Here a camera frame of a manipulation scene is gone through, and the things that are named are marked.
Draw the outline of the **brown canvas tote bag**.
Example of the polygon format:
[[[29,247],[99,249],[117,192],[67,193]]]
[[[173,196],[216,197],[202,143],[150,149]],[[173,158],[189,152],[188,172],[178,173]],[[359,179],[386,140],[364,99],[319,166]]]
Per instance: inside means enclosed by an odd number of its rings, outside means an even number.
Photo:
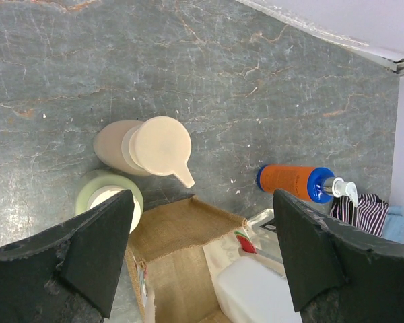
[[[193,196],[146,211],[125,262],[144,322],[229,322],[215,277],[247,253],[247,220]]]

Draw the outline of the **clear bottle grey cap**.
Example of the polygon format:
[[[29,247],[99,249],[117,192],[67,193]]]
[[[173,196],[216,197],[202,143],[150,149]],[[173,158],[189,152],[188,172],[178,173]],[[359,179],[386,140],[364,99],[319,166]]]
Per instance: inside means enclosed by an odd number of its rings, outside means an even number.
[[[258,253],[283,263],[273,209],[265,209],[248,219],[246,232]]]

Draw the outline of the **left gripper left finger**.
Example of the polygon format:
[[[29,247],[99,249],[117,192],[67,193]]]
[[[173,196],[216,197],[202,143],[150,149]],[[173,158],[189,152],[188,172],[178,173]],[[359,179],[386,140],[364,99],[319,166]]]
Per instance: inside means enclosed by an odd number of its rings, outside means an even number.
[[[0,247],[0,322],[110,317],[131,228],[133,194]]]

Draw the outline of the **white bottle grey cap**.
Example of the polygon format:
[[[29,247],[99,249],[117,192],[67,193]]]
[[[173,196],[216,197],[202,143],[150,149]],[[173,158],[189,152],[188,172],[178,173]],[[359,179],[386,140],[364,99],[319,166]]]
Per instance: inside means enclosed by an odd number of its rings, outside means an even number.
[[[222,312],[231,322],[301,322],[288,282],[260,262],[241,257],[215,278]]]

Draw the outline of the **orange bottle blue cap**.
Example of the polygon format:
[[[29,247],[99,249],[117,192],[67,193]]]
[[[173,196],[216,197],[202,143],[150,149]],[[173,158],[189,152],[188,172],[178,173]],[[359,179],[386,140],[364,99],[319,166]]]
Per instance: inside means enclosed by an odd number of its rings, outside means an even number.
[[[353,206],[359,205],[355,183],[346,182],[325,167],[265,165],[257,173],[257,186],[266,193],[284,190],[299,199],[318,204],[345,196]]]

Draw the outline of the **clear bottle beige cap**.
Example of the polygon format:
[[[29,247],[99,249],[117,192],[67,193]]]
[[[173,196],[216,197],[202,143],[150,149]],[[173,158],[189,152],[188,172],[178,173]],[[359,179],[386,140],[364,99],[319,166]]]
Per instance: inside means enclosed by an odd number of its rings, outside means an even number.
[[[136,183],[113,172],[93,170],[81,178],[75,200],[75,214],[85,213],[122,190],[130,190],[133,194],[134,208],[129,231],[131,233],[139,224],[143,213],[143,196]]]

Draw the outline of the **white pump dispenser bottle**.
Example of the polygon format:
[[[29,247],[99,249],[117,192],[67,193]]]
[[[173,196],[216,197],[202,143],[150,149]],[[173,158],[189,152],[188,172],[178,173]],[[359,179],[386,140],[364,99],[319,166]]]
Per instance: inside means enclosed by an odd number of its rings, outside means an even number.
[[[191,137],[176,119],[113,122],[96,135],[93,146],[96,156],[111,168],[136,176],[173,175],[186,188],[195,185],[187,166]]]

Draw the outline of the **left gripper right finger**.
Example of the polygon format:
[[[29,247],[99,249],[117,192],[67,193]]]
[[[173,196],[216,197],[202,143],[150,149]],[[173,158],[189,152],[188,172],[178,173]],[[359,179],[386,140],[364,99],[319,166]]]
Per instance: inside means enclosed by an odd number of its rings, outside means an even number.
[[[324,215],[284,190],[275,225],[303,322],[404,322],[404,244]]]

